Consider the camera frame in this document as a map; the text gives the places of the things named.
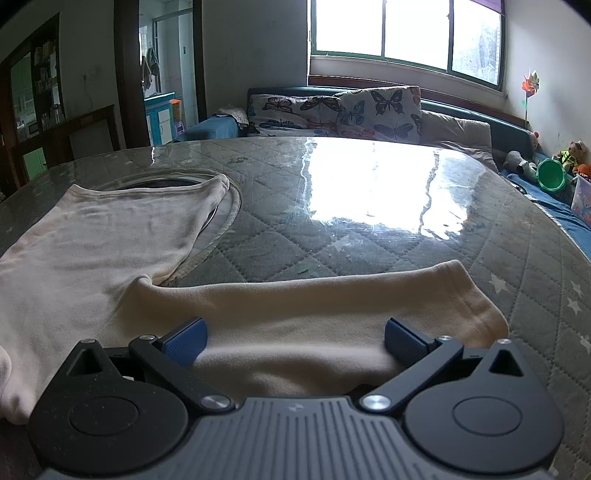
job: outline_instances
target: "butterfly print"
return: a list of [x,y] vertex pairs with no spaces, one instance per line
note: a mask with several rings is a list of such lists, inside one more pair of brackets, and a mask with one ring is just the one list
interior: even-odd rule
[[317,128],[316,130],[314,130],[314,133],[317,137],[336,137],[337,136],[336,132],[332,132],[330,130],[324,130],[321,128]]
[[419,87],[410,87],[410,93],[413,94],[414,104],[421,106],[421,89]]
[[278,112],[293,113],[289,98],[269,97],[263,110],[277,110]]
[[339,121],[343,125],[351,125],[352,120],[355,125],[363,123],[363,113],[365,112],[365,100],[357,102],[351,110],[341,105],[339,108]]
[[336,132],[336,124],[334,122],[331,122],[330,120],[327,120],[326,122],[311,122],[308,120],[307,128],[309,130],[312,130],[314,128],[321,128],[323,130],[331,130],[332,132]]
[[404,113],[402,104],[400,103],[402,100],[402,90],[396,90],[390,97],[390,100],[386,100],[381,93],[375,90],[372,90],[370,93],[375,102],[376,115],[383,115],[386,108],[388,110],[392,108],[396,113]]
[[375,132],[371,129],[361,131],[343,130],[341,134],[345,138],[361,138],[363,140],[373,140]]
[[423,121],[421,120],[421,117],[419,117],[418,115],[415,115],[414,113],[411,113],[410,118],[413,119],[414,124],[417,126],[417,133],[420,135],[421,128],[423,126]]
[[331,97],[312,97],[302,104],[300,110],[310,110],[319,105],[324,105],[335,112],[339,111],[339,101],[336,98]]
[[380,132],[381,134],[386,135],[388,138],[394,138],[398,140],[399,138],[408,138],[408,133],[413,129],[412,124],[402,124],[400,127],[397,125],[395,127],[388,127],[386,125],[374,125],[374,130]]
[[280,130],[285,130],[286,128],[297,128],[299,130],[303,129],[303,127],[295,124],[294,122],[285,120],[267,120],[266,122],[261,122],[259,124],[259,128],[278,128]]

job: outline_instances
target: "glass cabinet door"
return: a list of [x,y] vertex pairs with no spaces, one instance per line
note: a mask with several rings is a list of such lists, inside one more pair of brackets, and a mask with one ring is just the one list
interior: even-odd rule
[[12,107],[19,142],[38,134],[31,78],[31,54],[21,58],[10,71]]

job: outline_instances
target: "window frame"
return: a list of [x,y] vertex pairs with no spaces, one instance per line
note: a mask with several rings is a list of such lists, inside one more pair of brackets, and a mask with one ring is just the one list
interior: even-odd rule
[[469,82],[478,83],[480,85],[484,85],[488,88],[493,90],[497,90],[499,92],[503,89],[504,78],[505,78],[505,32],[506,32],[506,19],[505,19],[505,0],[501,0],[501,53],[499,58],[499,79],[498,85],[495,83],[490,83],[485,80],[482,80],[477,77],[473,77],[470,75],[466,75],[465,73],[457,72],[453,70],[453,33],[454,33],[454,9],[453,9],[453,2],[454,0],[449,0],[449,48],[447,51],[447,68],[440,69],[438,67],[433,67],[431,65],[425,65],[422,63],[416,63],[413,61],[408,60],[400,60],[400,59],[393,59],[390,57],[385,56],[385,42],[386,42],[386,1],[382,0],[382,54],[381,55],[370,55],[365,53],[348,53],[342,51],[326,51],[326,50],[318,50],[316,49],[316,0],[310,0],[310,36],[311,36],[311,54],[312,55],[319,55],[319,56],[336,56],[336,57],[352,57],[357,59],[370,59],[370,60],[380,60],[389,63],[405,65],[410,67],[415,67],[424,70],[430,70],[432,72],[439,72],[445,73],[463,80],[468,80]]

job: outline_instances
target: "window sill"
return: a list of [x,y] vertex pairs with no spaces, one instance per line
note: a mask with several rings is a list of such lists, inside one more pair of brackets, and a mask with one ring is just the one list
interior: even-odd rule
[[507,94],[447,73],[383,60],[328,55],[310,57],[310,75],[356,77],[382,82],[419,85],[494,109],[504,110]]

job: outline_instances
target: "pillow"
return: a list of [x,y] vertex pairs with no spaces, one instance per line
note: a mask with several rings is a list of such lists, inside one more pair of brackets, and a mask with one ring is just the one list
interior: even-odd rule
[[340,137],[418,144],[421,140],[421,89],[385,87],[339,94]]
[[251,95],[247,114],[250,137],[336,137],[339,100],[330,96],[257,94]]
[[492,156],[491,126],[443,113],[423,112],[421,143],[465,153],[498,172]]

